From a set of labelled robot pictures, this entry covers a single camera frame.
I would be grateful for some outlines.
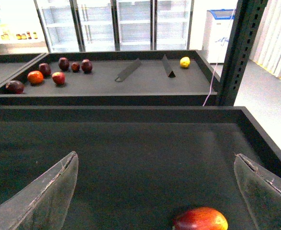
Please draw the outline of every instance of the dark red fruit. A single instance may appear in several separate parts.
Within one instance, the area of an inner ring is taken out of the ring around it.
[[[9,81],[8,83],[6,83],[5,88],[10,93],[21,94],[21,93],[23,93],[24,85],[22,82],[20,82],[18,80],[12,80],[12,81]]]
[[[73,62],[71,65],[71,69],[74,73],[79,71],[79,63],[78,62]]]
[[[44,77],[51,75],[51,68],[47,63],[40,64],[39,71],[43,74]]]
[[[67,71],[69,69],[69,60],[65,57],[61,57],[58,61],[58,66],[62,71]]]
[[[92,71],[92,63],[88,59],[84,59],[81,65],[82,70],[84,73],[90,73]]]

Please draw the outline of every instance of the pink cable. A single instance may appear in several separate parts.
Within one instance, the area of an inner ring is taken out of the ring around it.
[[[230,23],[229,23],[229,25],[228,25],[227,30],[229,30],[229,28],[230,28],[230,25],[231,25],[231,22],[232,22],[233,15],[234,15],[234,12],[235,12],[235,10],[236,10],[236,7],[237,7],[237,4],[236,4],[236,6],[235,6],[234,9],[233,9],[233,12],[232,12],[232,15],[231,15],[231,18],[230,18]],[[206,102],[207,102],[208,98],[210,97],[210,95],[211,95],[211,93],[212,93],[214,75],[215,75],[215,72],[216,72],[216,69],[217,69],[217,66],[218,66],[218,60],[219,60],[219,57],[220,57],[220,53],[221,53],[221,50],[222,50],[224,44],[225,44],[225,39],[224,39],[224,41],[223,41],[223,43],[222,43],[222,45],[221,45],[220,51],[219,51],[218,59],[217,59],[217,62],[216,62],[216,65],[215,65],[215,68],[214,68],[214,71],[213,71],[213,76],[212,76],[211,85],[210,85],[210,88],[209,88],[209,93],[208,93],[208,95],[207,95],[207,97],[206,97],[206,99],[205,99],[204,104],[202,105],[203,107],[206,105]]]

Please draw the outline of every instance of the black tray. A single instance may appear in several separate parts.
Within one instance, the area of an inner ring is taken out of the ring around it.
[[[0,55],[0,86],[9,79],[18,76],[28,65],[45,54]]]
[[[170,230],[180,208],[255,230],[234,175],[242,153],[281,177],[281,151],[243,107],[0,107],[0,204],[75,150],[64,230]]]
[[[163,63],[164,55],[168,62]],[[189,69],[180,67],[184,56],[192,59]],[[27,81],[27,74],[38,70],[40,63],[49,63],[52,73],[60,71],[57,64],[60,57],[67,57],[70,64],[88,58],[93,71],[84,74],[82,70],[73,73],[70,69],[65,72],[64,86],[56,86],[50,77],[38,86]],[[123,82],[116,82],[118,74],[137,58],[141,65]],[[169,69],[176,77],[168,77]],[[202,105],[212,75],[212,67],[195,50],[47,54],[13,78],[25,83],[24,94],[7,94],[3,85],[0,102],[3,105]],[[207,105],[215,105],[220,85],[215,82]]]

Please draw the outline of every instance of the glass door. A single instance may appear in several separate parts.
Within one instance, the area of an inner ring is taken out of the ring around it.
[[[151,0],[117,0],[120,50],[151,49]]]
[[[36,0],[50,52],[79,52],[69,0]]]
[[[115,51],[111,0],[77,0],[85,50]]]
[[[192,0],[157,0],[157,50],[187,49]]]

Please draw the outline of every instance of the bottle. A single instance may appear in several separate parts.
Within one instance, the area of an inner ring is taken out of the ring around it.
[[[32,39],[31,33],[30,32],[26,32],[27,33],[27,39]]]

